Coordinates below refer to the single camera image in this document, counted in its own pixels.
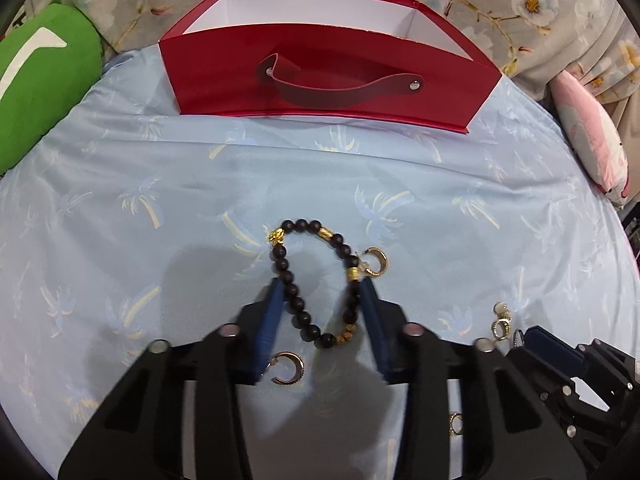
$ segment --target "box handle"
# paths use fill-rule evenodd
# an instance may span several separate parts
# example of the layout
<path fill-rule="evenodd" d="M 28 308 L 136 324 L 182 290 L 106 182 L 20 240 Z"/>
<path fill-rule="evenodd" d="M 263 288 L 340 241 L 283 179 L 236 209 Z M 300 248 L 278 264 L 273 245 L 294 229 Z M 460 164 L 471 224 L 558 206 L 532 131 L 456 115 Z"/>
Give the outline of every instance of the box handle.
<path fill-rule="evenodd" d="M 274 84 L 285 101 L 314 110 L 339 110 L 383 95 L 415 94 L 424 87 L 417 74 L 398 73 L 352 88 L 313 88 L 292 82 L 300 67 L 282 54 L 271 54 L 258 65 L 256 75 Z"/>

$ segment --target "pink and white pillow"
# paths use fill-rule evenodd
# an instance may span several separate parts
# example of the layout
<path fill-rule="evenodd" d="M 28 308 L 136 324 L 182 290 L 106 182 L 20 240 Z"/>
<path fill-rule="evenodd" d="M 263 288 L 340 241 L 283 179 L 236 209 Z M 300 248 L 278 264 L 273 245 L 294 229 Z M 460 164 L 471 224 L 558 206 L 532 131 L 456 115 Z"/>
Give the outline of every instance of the pink and white pillow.
<path fill-rule="evenodd" d="M 616 207 L 625 205 L 628 167 L 615 124 L 602 105 L 563 70 L 549 83 L 571 146 L 584 169 Z"/>

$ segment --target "light blue bed sheet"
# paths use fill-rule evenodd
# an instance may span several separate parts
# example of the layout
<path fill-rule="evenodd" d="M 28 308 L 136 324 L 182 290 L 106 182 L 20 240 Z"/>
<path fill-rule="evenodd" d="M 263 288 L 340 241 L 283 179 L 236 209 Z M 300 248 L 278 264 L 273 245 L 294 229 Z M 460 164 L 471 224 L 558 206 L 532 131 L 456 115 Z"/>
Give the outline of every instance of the light blue bed sheet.
<path fill-rule="evenodd" d="M 490 336 L 506 301 L 516 328 L 636 354 L 634 258 L 559 127 L 504 78 L 469 131 L 179 116 L 156 46 L 118 58 L 0 181 L 0 402 L 22 439 L 55 476 L 149 341 L 198 340 L 254 300 L 287 218 L 382 248 L 380 296 L 442 338 Z M 338 330 L 340 261 L 310 235 L 287 249 L 314 322 Z M 390 479 L 405 390 L 364 327 L 321 352 L 284 315 L 275 350 L 307 373 L 241 390 L 255 479 Z"/>

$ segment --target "green pillow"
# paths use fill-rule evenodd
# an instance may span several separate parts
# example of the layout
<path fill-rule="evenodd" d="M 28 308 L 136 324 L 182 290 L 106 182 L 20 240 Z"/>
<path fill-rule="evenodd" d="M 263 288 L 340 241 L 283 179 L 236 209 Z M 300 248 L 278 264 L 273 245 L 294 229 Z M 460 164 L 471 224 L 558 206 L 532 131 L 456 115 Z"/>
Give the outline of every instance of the green pillow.
<path fill-rule="evenodd" d="M 79 10 L 51 4 L 0 41 L 0 174 L 100 78 L 102 45 Z"/>

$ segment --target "beaded bracelet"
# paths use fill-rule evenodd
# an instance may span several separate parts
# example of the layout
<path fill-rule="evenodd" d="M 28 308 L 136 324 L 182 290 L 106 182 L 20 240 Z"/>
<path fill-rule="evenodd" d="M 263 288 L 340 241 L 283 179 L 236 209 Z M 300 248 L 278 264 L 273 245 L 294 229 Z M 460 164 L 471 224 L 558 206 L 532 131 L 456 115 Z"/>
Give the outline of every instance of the beaded bracelet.
<path fill-rule="evenodd" d="M 345 322 L 346 327 L 345 332 L 339 336 L 334 336 L 329 332 L 321 333 L 320 328 L 311 323 L 311 314 L 305 310 L 305 300 L 299 296 L 300 290 L 293 282 L 294 276 L 289 270 L 289 261 L 285 258 L 287 250 L 284 247 L 284 235 L 293 231 L 297 233 L 306 231 L 319 236 L 329 242 L 340 259 L 344 261 L 349 284 L 347 287 L 346 309 L 342 314 L 342 320 Z M 300 337 L 308 342 L 318 341 L 322 348 L 331 348 L 336 344 L 340 345 L 350 341 L 356 331 L 358 306 L 360 304 L 360 282 L 358 281 L 360 259 L 351 254 L 351 248 L 344 243 L 344 237 L 322 227 L 318 220 L 307 222 L 301 218 L 295 223 L 291 220 L 285 220 L 279 228 L 269 235 L 269 241 L 273 246 L 271 255 L 273 256 L 274 266 L 284 283 L 284 294 L 289 302 L 289 307 L 295 313 L 293 323 L 295 327 L 300 329 Z"/>

